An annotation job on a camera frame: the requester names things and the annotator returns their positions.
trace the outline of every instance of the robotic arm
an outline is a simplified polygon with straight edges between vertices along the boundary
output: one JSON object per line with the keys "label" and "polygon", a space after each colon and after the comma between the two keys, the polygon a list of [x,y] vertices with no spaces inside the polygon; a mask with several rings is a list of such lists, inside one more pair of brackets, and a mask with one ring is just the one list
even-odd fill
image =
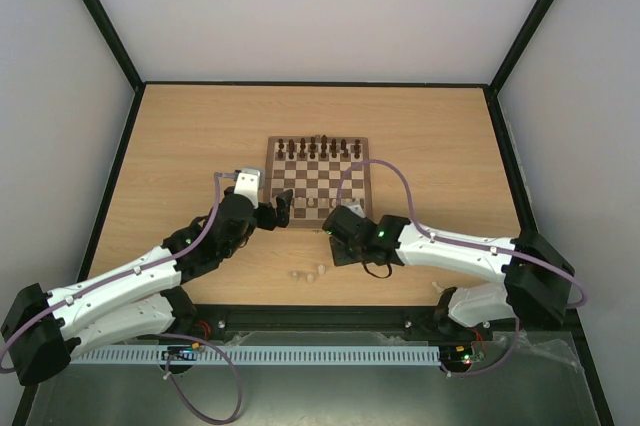
{"label": "robotic arm", "polygon": [[538,233],[482,238],[422,226],[426,236],[408,218],[383,216],[376,224],[357,204],[338,206],[323,229],[331,235],[336,266],[428,265],[486,280],[473,288],[442,292],[434,319],[443,333],[516,316],[544,328],[557,328],[564,320],[571,283],[522,257],[540,259],[570,276],[574,269]]}
{"label": "robotic arm", "polygon": [[[197,217],[147,254],[96,278],[47,293],[37,283],[20,291],[2,324],[5,341],[37,314],[64,304],[10,347],[20,383],[42,382],[100,346],[144,334],[186,333],[196,311],[180,286],[217,269],[256,228],[273,230],[289,223],[293,191],[278,195],[274,208],[258,201],[261,170],[244,168],[232,176],[235,187],[225,190],[212,224],[206,216]],[[197,247],[180,254],[205,228]]]}

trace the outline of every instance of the black metal frame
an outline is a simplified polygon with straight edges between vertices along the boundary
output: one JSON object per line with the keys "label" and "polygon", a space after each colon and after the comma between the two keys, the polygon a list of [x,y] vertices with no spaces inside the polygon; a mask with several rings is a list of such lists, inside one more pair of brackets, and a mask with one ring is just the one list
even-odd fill
{"label": "black metal frame", "polygon": [[[144,95],[146,84],[200,84],[200,85],[242,85],[242,86],[331,86],[331,87],[410,87],[410,88],[482,88],[489,115],[496,135],[496,141],[504,164],[504,169],[513,197],[518,221],[522,229],[537,231],[531,203],[524,185],[511,138],[506,127],[498,93],[513,71],[538,26],[554,0],[537,0],[509,52],[498,69],[491,84],[461,83],[354,83],[354,82],[264,82],[264,81],[147,81],[144,82],[126,52],[119,36],[109,20],[100,0],[83,0],[96,25],[103,34],[116,60],[135,91],[125,129],[107,181],[96,222],[91,233],[78,280],[89,274],[102,227],[106,219],[111,198],[124,161],[124,156],[133,131],[135,120]],[[433,314],[434,307],[278,307],[278,306],[237,306],[201,305],[201,316],[213,326],[214,336],[224,339],[235,332],[251,330],[313,330],[313,331],[378,331],[399,335],[408,340],[427,340],[434,344],[452,344],[438,333],[420,330],[414,325],[420,319]],[[492,329],[511,329],[511,322],[498,322]],[[580,318],[575,311],[567,314],[563,330],[570,331],[576,343],[580,361],[585,368],[586,378],[598,412],[601,424],[612,425],[613,419],[600,385],[593,358],[589,351]],[[20,406],[14,418],[14,426],[26,424],[29,410],[37,387],[25,388]]]}

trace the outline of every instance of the wooden table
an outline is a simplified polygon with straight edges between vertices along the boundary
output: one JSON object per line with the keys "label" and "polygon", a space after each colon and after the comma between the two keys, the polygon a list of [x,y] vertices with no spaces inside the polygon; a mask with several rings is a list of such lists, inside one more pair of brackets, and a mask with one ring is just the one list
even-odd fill
{"label": "wooden table", "polygon": [[[135,259],[212,206],[213,172],[264,167],[276,135],[364,136],[372,158],[407,176],[421,221],[483,236],[519,233],[481,89],[149,85],[90,276]],[[372,167],[374,220],[408,214],[400,181]],[[327,273],[308,284],[291,271]],[[379,274],[386,268],[377,270]],[[185,285],[201,304],[435,304],[432,286],[481,281],[433,267],[395,267],[387,280],[336,268],[328,238],[257,230],[217,271]]]}

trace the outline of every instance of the gray wall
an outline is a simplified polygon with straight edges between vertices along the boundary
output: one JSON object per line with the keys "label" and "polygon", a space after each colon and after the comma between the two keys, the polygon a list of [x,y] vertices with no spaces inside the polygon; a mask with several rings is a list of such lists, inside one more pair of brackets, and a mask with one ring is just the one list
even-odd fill
{"label": "gray wall", "polygon": [[640,0],[557,0],[501,94],[617,424],[640,415]]}
{"label": "gray wall", "polygon": [[146,80],[490,81],[535,0],[102,0]]}
{"label": "gray wall", "polygon": [[[0,0],[0,317],[74,280],[132,91],[80,0]],[[22,392],[0,376],[0,424]]]}

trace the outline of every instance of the metal grate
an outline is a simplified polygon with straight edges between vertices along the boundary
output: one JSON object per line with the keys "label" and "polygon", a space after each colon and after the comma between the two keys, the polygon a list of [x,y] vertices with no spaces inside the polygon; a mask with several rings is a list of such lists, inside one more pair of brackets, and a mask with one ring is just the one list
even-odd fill
{"label": "metal grate", "polygon": [[[176,346],[107,346],[91,351],[73,364],[158,364]],[[232,346],[222,349],[237,365],[386,365],[439,366],[433,346]],[[183,352],[175,360],[183,364],[226,364],[214,351]]]}

